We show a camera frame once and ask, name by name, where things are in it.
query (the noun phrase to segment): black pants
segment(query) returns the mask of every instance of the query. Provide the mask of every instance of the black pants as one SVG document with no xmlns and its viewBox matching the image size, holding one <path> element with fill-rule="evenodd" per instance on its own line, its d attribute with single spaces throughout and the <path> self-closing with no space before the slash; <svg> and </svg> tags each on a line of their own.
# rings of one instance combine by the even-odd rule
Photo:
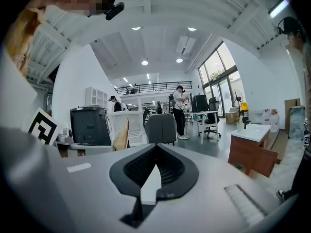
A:
<svg viewBox="0 0 311 233">
<path fill-rule="evenodd" d="M 184 135 L 185 114 L 183 110 L 177 110 L 173 108 L 173 114 L 174 114 L 176 124 L 177 124 L 177 132 L 179 133 L 179 135 Z"/>
<path fill-rule="evenodd" d="M 292 195 L 303 192 L 310 187 L 310 174 L 311 174 L 311 151 L 305 148 L 304 155 L 299 164 L 297 172 L 295 174 L 292 188 L 286 194 L 286 198 Z"/>
</svg>

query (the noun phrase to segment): white label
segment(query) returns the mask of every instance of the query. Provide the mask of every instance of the white label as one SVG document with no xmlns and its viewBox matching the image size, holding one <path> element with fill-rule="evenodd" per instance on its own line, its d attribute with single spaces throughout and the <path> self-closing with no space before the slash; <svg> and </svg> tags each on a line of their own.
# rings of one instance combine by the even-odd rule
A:
<svg viewBox="0 0 311 233">
<path fill-rule="evenodd" d="M 84 169 L 88 169 L 90 167 L 92 167 L 92 165 L 90 163 L 83 163 L 81 165 L 70 166 L 67 168 L 67 170 L 69 173 L 73 173 L 73 172 L 81 171 Z"/>
</svg>

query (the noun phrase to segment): shoe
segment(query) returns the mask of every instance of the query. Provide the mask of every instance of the shoe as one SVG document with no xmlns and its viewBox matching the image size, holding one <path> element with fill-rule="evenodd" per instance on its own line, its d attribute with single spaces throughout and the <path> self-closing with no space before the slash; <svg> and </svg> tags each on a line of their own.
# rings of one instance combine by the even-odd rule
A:
<svg viewBox="0 0 311 233">
<path fill-rule="evenodd" d="M 284 202 L 286 199 L 290 197 L 290 191 L 285 192 L 283 190 L 278 190 L 276 192 L 276 196 L 278 197 L 279 200 Z"/>
<path fill-rule="evenodd" d="M 187 136 L 187 135 L 179 135 L 178 139 L 187 140 L 187 139 L 189 139 L 189 136 Z"/>
</svg>

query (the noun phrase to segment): black monitor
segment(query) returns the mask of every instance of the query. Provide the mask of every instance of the black monitor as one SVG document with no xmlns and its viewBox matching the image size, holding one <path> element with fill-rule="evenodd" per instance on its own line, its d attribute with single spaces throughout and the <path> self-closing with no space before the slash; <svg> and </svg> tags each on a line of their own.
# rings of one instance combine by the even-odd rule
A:
<svg viewBox="0 0 311 233">
<path fill-rule="evenodd" d="M 190 98 L 192 112 L 208 111 L 208 103 L 205 95 L 192 96 L 192 94 L 190 94 Z"/>
<path fill-rule="evenodd" d="M 84 106 L 70 110 L 73 141 L 83 145 L 111 146 L 107 109 Z"/>
</svg>

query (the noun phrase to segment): fluorescent light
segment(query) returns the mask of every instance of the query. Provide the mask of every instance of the fluorescent light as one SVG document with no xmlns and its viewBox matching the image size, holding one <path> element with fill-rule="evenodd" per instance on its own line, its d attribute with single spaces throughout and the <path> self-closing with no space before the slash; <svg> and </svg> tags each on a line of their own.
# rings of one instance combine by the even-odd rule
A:
<svg viewBox="0 0 311 233">
<path fill-rule="evenodd" d="M 287 5 L 289 5 L 288 0 L 284 0 L 283 2 L 281 2 L 272 12 L 269 13 L 271 18 L 276 17 L 277 14 L 280 13 L 283 9 L 285 9 Z"/>
</svg>

